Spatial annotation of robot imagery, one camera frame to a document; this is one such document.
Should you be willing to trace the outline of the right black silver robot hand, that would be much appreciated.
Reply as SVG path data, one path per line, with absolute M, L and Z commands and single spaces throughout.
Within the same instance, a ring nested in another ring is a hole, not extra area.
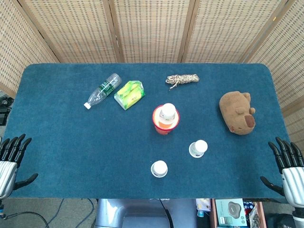
M 282 179 L 282 186 L 271 183 L 266 177 L 260 179 L 265 186 L 284 196 L 287 202 L 296 209 L 304 208 L 304 156 L 299 147 L 288 143 L 280 137 L 275 138 L 277 145 L 268 142 L 273 151 L 276 164 Z

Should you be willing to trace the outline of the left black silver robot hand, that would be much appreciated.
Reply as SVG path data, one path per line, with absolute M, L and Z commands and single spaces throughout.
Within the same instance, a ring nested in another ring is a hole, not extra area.
M 0 199 L 6 199 L 19 188 L 32 183 L 38 174 L 34 173 L 28 179 L 16 182 L 16 176 L 31 138 L 25 139 L 25 134 L 12 139 L 7 138 L 0 143 Z

